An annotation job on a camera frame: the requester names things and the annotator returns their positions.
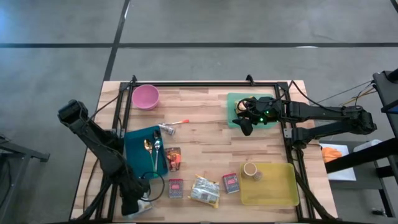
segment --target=pink bowl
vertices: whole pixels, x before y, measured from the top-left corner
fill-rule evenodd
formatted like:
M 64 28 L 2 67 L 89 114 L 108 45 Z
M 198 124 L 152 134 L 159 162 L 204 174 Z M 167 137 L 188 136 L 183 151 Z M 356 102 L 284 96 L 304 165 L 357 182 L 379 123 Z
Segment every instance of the pink bowl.
M 159 102 L 159 91 L 153 85 L 142 85 L 132 93 L 132 104 L 142 110 L 154 109 Z

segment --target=packaged food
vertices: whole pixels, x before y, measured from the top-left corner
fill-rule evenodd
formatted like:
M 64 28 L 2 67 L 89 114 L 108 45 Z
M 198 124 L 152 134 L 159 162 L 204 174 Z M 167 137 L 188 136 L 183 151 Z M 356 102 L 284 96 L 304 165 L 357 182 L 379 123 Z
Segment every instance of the packaged food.
M 239 191 L 238 176 L 235 173 L 224 175 L 223 180 L 227 194 Z
M 199 202 L 207 203 L 218 208 L 220 200 L 220 185 L 218 182 L 209 181 L 197 175 L 195 183 L 192 185 L 191 196 L 188 198 Z
M 175 172 L 180 169 L 181 149 L 179 147 L 170 147 L 166 149 L 166 157 L 169 161 L 169 171 Z
M 170 179 L 169 180 L 169 197 L 170 198 L 182 198 L 183 192 L 183 180 L 182 179 Z

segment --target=orange cloth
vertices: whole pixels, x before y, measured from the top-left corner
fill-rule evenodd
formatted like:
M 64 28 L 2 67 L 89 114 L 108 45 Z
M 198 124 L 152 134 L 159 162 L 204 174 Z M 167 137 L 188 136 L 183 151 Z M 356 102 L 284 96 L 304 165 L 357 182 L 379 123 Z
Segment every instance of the orange cloth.
M 325 163 L 333 161 L 337 158 L 340 158 L 341 156 L 343 156 L 343 155 L 341 154 L 340 151 L 337 151 L 337 149 L 333 149 L 330 147 L 324 147 L 322 149 L 322 157 L 323 157 L 323 161 Z

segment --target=snack bag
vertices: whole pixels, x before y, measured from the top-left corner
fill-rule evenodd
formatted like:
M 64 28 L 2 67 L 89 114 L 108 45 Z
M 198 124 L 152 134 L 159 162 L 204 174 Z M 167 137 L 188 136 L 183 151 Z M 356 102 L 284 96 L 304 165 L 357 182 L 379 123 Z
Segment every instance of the snack bag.
M 218 182 L 212 182 L 197 175 L 195 183 L 192 185 L 191 196 L 188 196 L 188 198 L 218 208 L 220 185 Z
M 179 147 L 170 147 L 166 149 L 166 157 L 169 160 L 169 171 L 175 172 L 180 169 L 181 149 Z

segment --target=chip bag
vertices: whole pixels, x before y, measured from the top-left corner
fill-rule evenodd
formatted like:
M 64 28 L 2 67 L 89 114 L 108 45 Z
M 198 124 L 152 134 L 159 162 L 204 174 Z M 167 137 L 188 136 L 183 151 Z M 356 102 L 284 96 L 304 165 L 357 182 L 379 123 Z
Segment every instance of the chip bag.
M 220 185 L 218 182 L 209 181 L 197 175 L 195 183 L 192 185 L 191 196 L 188 198 L 199 202 L 207 203 L 218 208 L 220 200 Z

